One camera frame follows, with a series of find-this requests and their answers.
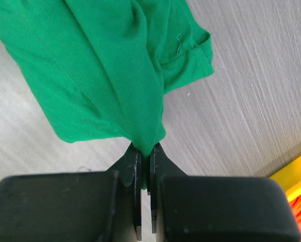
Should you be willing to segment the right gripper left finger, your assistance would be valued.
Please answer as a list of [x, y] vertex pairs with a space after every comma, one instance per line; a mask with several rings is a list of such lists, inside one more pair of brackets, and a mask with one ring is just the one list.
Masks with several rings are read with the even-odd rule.
[[140, 241], [141, 152], [106, 171], [0, 181], [0, 241]]

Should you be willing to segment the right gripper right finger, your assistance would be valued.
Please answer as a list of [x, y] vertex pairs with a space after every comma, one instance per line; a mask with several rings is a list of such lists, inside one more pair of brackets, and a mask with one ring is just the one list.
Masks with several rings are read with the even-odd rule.
[[190, 176], [156, 144], [148, 194], [157, 241], [300, 241], [280, 185], [266, 177]]

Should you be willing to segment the green t-shirt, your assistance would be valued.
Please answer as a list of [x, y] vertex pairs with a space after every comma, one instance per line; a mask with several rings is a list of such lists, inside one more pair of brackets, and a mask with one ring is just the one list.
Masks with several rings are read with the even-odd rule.
[[186, 1], [0, 1], [0, 40], [62, 140], [144, 155], [165, 137], [164, 95], [214, 72]]

